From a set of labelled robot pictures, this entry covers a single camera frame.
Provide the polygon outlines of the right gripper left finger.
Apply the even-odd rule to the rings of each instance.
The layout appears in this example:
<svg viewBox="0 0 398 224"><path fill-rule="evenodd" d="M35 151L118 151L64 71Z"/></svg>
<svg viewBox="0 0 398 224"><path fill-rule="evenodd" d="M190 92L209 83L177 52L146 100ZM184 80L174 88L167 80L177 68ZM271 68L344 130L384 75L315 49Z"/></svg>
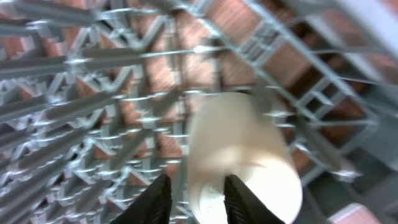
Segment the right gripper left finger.
<svg viewBox="0 0 398 224"><path fill-rule="evenodd" d="M171 180L162 174L110 224L169 224L171 207Z"/></svg>

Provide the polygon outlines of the white cup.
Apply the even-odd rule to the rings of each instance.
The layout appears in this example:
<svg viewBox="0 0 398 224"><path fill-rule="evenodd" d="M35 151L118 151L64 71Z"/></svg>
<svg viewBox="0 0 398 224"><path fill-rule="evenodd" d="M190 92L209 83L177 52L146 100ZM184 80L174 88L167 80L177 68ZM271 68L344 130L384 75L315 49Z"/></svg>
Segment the white cup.
<svg viewBox="0 0 398 224"><path fill-rule="evenodd" d="M190 120L188 148L188 202L198 223L227 222L223 185L231 174L284 223L297 218L300 177L280 130L258 112L252 95L206 100Z"/></svg>

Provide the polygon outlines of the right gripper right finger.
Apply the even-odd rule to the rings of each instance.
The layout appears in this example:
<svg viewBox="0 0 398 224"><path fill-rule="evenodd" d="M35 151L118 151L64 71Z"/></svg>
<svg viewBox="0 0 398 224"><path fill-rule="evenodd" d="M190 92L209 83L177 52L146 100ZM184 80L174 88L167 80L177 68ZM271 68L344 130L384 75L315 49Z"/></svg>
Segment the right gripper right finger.
<svg viewBox="0 0 398 224"><path fill-rule="evenodd" d="M223 193L228 224L284 224L238 176L224 178Z"/></svg>

